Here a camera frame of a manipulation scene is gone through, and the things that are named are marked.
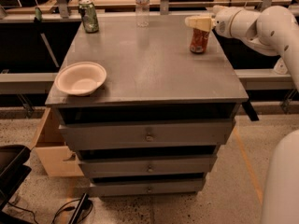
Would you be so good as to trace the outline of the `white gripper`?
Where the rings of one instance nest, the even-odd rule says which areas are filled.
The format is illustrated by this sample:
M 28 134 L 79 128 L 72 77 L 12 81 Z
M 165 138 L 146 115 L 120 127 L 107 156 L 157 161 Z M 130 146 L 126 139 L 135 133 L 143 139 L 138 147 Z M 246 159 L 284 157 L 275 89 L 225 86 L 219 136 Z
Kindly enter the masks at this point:
M 231 7 L 216 5 L 213 7 L 214 19 L 209 16 L 190 16 L 185 19 L 188 27 L 210 32 L 214 27 L 218 35 L 231 38 L 230 25 L 234 16 L 234 10 Z

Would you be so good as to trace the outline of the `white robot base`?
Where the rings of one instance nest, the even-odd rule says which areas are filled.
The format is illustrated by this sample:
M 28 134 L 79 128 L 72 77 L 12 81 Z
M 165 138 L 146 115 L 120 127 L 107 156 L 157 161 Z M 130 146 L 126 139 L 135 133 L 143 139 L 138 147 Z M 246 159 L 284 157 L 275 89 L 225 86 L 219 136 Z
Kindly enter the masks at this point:
M 273 151 L 260 224 L 299 224 L 299 131 L 286 135 Z

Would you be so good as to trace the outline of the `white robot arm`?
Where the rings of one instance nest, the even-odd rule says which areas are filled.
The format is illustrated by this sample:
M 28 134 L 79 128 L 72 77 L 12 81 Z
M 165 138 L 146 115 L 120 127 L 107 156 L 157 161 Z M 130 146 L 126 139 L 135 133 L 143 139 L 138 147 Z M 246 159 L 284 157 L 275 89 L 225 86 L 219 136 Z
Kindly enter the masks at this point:
M 262 12 L 243 7 L 213 7 L 214 16 L 198 15 L 185 19 L 193 29 L 216 33 L 242 41 L 267 56 L 279 55 L 296 89 L 299 89 L 299 25 L 285 7 L 272 6 Z

